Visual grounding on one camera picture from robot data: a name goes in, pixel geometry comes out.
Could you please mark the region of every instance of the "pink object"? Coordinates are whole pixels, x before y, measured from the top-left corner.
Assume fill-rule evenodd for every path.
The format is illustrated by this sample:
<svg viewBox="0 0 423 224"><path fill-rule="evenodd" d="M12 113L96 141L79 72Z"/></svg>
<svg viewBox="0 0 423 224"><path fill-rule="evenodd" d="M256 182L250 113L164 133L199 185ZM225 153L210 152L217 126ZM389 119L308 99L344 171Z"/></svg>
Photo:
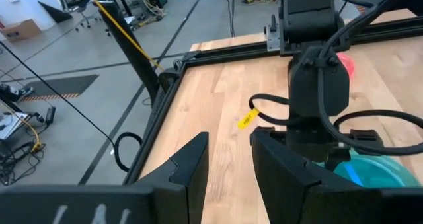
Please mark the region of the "pink object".
<svg viewBox="0 0 423 224"><path fill-rule="evenodd" d="M354 60L350 56L344 53L337 53L337 55L339 57L339 60L342 62L345 69L347 70L348 76L350 77L350 80L351 80L355 70Z"/></svg>

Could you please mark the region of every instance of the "yellow tag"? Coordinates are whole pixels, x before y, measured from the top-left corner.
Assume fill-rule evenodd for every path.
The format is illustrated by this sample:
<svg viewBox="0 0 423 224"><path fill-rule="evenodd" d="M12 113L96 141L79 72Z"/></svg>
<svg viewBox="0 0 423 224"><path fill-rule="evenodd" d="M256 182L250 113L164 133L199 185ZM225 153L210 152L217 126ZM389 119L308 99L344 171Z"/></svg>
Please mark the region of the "yellow tag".
<svg viewBox="0 0 423 224"><path fill-rule="evenodd" d="M258 115L258 113L260 113L260 111L257 108L253 108L246 116L244 119L242 119L241 121L238 122L238 128L239 129L244 129L246 128Z"/></svg>

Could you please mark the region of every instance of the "wooden tabletop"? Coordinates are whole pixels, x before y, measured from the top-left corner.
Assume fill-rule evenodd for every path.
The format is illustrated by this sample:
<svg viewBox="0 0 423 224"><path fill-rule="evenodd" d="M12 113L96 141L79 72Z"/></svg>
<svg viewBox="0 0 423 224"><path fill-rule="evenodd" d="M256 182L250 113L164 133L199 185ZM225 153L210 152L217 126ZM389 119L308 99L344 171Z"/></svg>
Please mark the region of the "wooden tabletop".
<svg viewBox="0 0 423 224"><path fill-rule="evenodd" d="M414 16L405 10L386 13L378 22ZM263 34L203 42L192 50L209 50L264 40ZM356 64L350 105L342 113L391 109L423 117L423 39L409 38L354 46L345 52ZM145 176L201 131L210 133L209 179L202 223L268 223L252 164L249 135L256 126L274 126L257 118L244 130L237 123L256 93L288 97L288 57L265 57L188 69L174 98L141 176ZM288 107L257 102L261 111L287 118ZM422 130L391 118L345 122L343 131L375 129L385 146L422 141ZM423 182L423 156L397 159Z"/></svg>

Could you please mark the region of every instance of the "gray floor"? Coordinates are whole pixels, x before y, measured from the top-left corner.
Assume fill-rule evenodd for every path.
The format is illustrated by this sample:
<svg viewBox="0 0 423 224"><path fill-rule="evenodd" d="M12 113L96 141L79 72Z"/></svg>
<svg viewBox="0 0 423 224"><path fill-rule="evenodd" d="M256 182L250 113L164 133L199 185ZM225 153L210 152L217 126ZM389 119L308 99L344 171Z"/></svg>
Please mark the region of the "gray floor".
<svg viewBox="0 0 423 224"><path fill-rule="evenodd" d="M196 0L168 0L168 15L161 21L149 24L135 31L142 47L152 57L159 56L179 25L186 20L189 10ZM262 32L263 26L270 21L271 14L277 13L277 3L257 3L243 5L236 0L235 33L237 36ZM348 5L343 17L355 17L356 8ZM91 29L74 31L78 18L63 22L30 40L7 43L25 63L40 75L61 73L75 69L89 69L101 65L125 63L127 59L114 41L104 33L105 25L94 22ZM229 15L226 0L200 0L190 18L169 48L167 55L186 52L193 43L230 37ZM172 66L175 58L164 59L164 67ZM24 66L4 52L0 55L1 81L33 76ZM78 109L89 117L105 133L109 134L127 110L141 86L132 67L128 64L105 69L92 69L76 73L46 76L45 79L73 77L79 75L100 75L95 82L78 98L70 99ZM23 85L34 81L20 81ZM10 85L21 87L17 82ZM143 105L148 98L144 90L135 105L129 110L118 132L132 131L140 136L146 127L151 111ZM106 141L99 131L82 118L76 111L62 100L50 100L57 107L54 124L41 135L46 143L45 156L37 166L36 172L18 182L18 184L78 184L91 161ZM22 109L38 111L45 114L49 104L43 101L22 102ZM29 141L24 130L17 132L8 142L17 146ZM138 145L128 139L122 142L121 156L124 163L130 165L134 159ZM125 173L120 171L111 155L109 146L99 164L88 179L87 184L121 184ZM26 161L17 166L17 174L28 168Z"/></svg>

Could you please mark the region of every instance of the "cardboard box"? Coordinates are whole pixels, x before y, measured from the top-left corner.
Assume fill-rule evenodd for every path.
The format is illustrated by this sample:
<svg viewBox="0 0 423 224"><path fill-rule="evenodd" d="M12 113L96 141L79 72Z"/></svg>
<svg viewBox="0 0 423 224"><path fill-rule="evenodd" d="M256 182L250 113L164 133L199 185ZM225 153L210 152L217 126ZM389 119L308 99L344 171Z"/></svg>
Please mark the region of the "cardboard box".
<svg viewBox="0 0 423 224"><path fill-rule="evenodd" d="M16 42L18 40L24 40L31 38L41 32L37 24L32 19L25 20L20 23L15 23L1 29L0 32L10 42Z"/></svg>

